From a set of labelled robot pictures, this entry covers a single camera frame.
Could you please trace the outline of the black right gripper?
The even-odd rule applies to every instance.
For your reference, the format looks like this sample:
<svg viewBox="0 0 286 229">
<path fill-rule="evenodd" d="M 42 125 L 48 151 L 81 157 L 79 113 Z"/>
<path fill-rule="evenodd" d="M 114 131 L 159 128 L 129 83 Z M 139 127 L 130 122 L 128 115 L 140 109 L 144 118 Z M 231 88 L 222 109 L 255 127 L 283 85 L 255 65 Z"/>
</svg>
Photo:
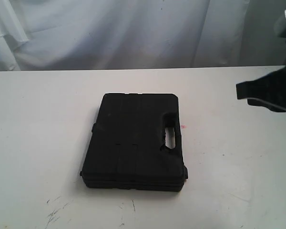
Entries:
<svg viewBox="0 0 286 229">
<path fill-rule="evenodd" d="M 274 27 L 275 34 L 286 40 L 286 10 Z M 236 84 L 237 99 L 247 99 L 250 106 L 267 108 L 275 113 L 286 113 L 286 65 L 261 78 Z"/>
</svg>

